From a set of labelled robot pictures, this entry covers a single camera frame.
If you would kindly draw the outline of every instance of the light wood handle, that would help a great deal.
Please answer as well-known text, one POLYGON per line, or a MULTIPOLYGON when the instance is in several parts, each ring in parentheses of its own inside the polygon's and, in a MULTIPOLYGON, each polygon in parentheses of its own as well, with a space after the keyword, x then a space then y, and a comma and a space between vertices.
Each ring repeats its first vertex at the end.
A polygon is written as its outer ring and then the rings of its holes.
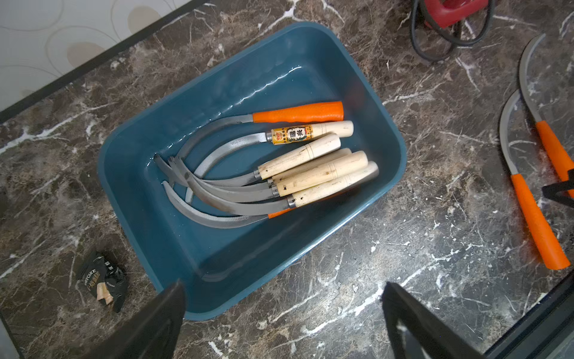
POLYGON ((349 173, 367 167, 368 162, 367 155, 363 151, 358 151, 322 164, 317 166, 317 168, 310 169, 278 182, 276 185, 279 196, 287 196, 291 193, 348 175, 349 173))
POLYGON ((307 188, 306 190, 295 192, 292 194, 293 199, 295 200, 295 205, 297 207, 305 206, 306 204, 330 196, 347 187, 353 186, 355 183, 378 171, 379 168, 377 167, 377 164, 373 161, 369 161, 367 167, 363 169, 349 173, 346 176, 321 183, 311 188, 307 188))
POLYGON ((350 137, 354 130, 352 121, 314 123, 311 127, 313 127, 313 138, 324 136, 329 132, 336 133, 339 137, 350 137))
POLYGON ((299 173, 303 173, 303 172, 308 171, 310 169, 316 168, 319 165, 331 162, 332 160, 336 160, 336 159, 339 159, 341 157, 344 157, 344 156, 350 155, 350 154, 351 154, 351 150, 348 148, 341 148, 341 149, 338 149, 334 152, 327 153, 325 156, 321 156, 318 159, 314 159, 312 161, 309 161, 307 163, 304 163, 304 164, 299 165, 297 167, 294 167, 292 169, 288 169, 285 172, 281 172, 278 175, 273 176, 271 178, 272 183, 277 183, 277 182, 283 181, 287 177, 290 177, 290 176, 293 176, 293 175, 296 175, 299 173))
POLYGON ((288 169, 304 164, 326 153, 338 150, 341 147, 339 136, 334 133, 328 134, 318 140, 296 148, 291 152, 272 159, 259 167, 261 179, 267 179, 274 175, 285 172, 288 169))
POLYGON ((274 145, 282 145, 292 142, 310 141, 321 138, 328 133, 335 133, 339 137, 349 137, 353 134, 353 129, 351 121, 283 127, 271 130, 271 142, 274 145))

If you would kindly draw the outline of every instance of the black cable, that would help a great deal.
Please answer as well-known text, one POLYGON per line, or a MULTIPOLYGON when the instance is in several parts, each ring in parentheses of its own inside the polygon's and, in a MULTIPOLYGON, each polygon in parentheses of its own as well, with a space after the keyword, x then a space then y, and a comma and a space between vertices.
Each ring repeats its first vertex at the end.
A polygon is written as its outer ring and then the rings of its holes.
POLYGON ((429 14, 428 9, 426 8, 426 4, 425 4, 424 0, 422 0, 422 3, 420 5, 421 5, 421 11, 422 11, 422 14, 424 16, 425 21, 428 22, 430 24, 430 26, 433 28, 433 30, 435 30, 437 33, 439 33, 439 35, 442 38, 444 38, 445 40, 447 40, 448 42, 451 43, 451 47, 447 50, 447 52, 445 54, 440 55, 440 56, 432 56, 432 55, 425 53, 420 48, 420 46, 418 45, 416 36, 414 34, 414 30, 416 28, 416 20, 417 20, 417 14, 418 14, 417 11, 418 11, 419 2, 420 2, 420 0, 412 0, 412 10, 410 13, 410 42, 413 45, 414 51, 420 57, 422 57, 423 59, 425 59, 431 63, 442 61, 442 60, 446 59, 448 56, 451 55, 451 53, 456 49, 457 46, 472 46, 472 45, 476 44, 478 41, 482 40, 482 38, 488 32, 490 24, 492 23, 492 18, 494 16, 494 7, 496 5, 495 0, 488 0, 486 20, 484 21, 484 25, 482 27, 482 30, 480 31, 478 36, 476 36, 472 40, 462 40, 460 37, 462 35, 462 28, 464 25, 464 19, 460 20, 457 24, 455 24, 455 27, 454 27, 455 31, 454 31, 454 36, 453 36, 452 34, 442 30, 442 28, 436 23, 436 21, 429 14))
POLYGON ((433 28, 433 30, 436 31, 437 33, 439 33, 439 35, 443 39, 449 41, 450 43, 456 44, 458 46, 472 46, 472 45, 476 44, 477 42, 479 42, 480 40, 482 40, 482 38, 488 32, 488 29, 490 28, 490 24, 492 23, 492 18, 494 17, 494 7, 496 7, 496 1, 495 0, 488 0, 488 7, 486 10, 486 19, 484 21, 484 25, 482 26, 482 30, 480 31, 478 36, 476 36, 472 40, 462 40, 460 38, 454 37, 453 35, 449 34, 446 31, 442 30, 442 28, 436 23, 435 19, 433 19, 432 16, 429 14, 424 0, 421 3, 421 10, 422 10, 422 14, 425 17, 425 21, 428 22, 430 24, 430 26, 433 28))
MULTIPOLYGON (((414 51, 420 57, 425 59, 426 61, 431 62, 431 63, 442 61, 442 60, 446 59, 448 56, 450 56, 452 54, 452 52, 456 49, 457 46, 456 46, 456 44, 451 43, 451 47, 446 51, 446 53, 443 55, 440 55, 440 56, 429 55, 421 49, 421 47, 418 45, 417 38, 414 34, 414 30, 417 26, 418 2, 419 2, 419 0, 413 0, 413 2, 412 2, 412 11, 410 13, 410 22, 409 22, 410 23, 410 43, 413 44, 414 51)), ((462 28, 463 28, 462 21, 459 21, 457 24, 455 24, 455 36, 456 37, 460 37, 462 35, 462 28)))

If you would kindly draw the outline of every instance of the white wall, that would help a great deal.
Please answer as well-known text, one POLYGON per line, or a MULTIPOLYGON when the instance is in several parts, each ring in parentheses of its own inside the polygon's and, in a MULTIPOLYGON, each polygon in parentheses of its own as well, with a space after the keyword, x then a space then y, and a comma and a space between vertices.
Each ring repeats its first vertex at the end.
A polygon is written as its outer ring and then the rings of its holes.
POLYGON ((0 0, 0 111, 189 0, 0 0))

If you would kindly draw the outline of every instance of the blue plastic basin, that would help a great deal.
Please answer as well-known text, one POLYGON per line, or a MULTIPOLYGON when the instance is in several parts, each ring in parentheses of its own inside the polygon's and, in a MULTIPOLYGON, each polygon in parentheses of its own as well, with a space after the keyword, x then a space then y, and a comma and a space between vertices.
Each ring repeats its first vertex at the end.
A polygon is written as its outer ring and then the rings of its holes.
MULTIPOLYGON (((285 124, 232 126, 206 138, 186 160, 195 168, 230 139, 285 124)), ((219 163, 206 178, 227 178, 296 144, 259 144, 219 163)), ((126 236, 158 291, 181 279, 185 318, 213 318, 297 261, 392 188, 406 164, 403 138, 345 47, 327 28, 299 23, 189 82, 118 127, 98 160, 102 186, 126 236), (324 101, 343 101, 355 124, 342 147, 363 150, 380 175, 347 194, 238 229, 198 225, 168 201, 165 176, 152 161, 173 156, 188 135, 219 117, 324 101)), ((183 196, 184 190, 176 186, 183 196)), ((221 214, 195 198, 193 205, 221 214)))

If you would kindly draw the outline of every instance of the dark marble surface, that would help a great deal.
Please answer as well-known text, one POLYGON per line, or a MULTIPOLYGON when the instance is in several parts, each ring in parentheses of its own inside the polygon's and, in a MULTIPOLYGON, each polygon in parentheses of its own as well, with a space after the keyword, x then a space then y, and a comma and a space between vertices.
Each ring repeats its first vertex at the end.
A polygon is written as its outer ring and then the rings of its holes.
MULTIPOLYGON (((428 66, 411 49, 404 1, 214 1, 180 18, 0 126, 0 308, 30 358, 77 357, 156 294, 96 175, 122 122, 293 21, 332 29, 382 99, 408 147, 403 179, 299 262, 223 315, 185 321, 176 358, 391 358, 378 295, 399 283, 486 350, 567 270, 540 263, 498 146, 526 43, 536 103, 574 154, 574 5, 503 1, 488 36, 428 66), (74 279, 94 246, 130 277, 123 311, 74 279)), ((480 16, 469 26, 476 32, 480 16)), ((435 36, 424 29, 424 46, 435 36)), ((556 181, 532 123, 513 115, 512 155, 574 258, 573 211, 541 199, 556 181)))

